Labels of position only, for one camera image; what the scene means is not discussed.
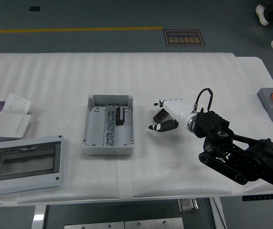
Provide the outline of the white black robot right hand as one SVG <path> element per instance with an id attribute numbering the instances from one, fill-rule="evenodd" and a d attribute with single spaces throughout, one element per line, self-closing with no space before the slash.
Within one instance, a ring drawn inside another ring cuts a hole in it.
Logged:
<path id="1" fill-rule="evenodd" d="M 193 112 L 193 106 L 187 101 L 183 99 L 160 100 L 154 105 L 159 105 L 161 110 L 153 117 L 156 124 L 150 125 L 150 130 L 166 132 L 183 125 L 193 133 L 196 113 Z"/>

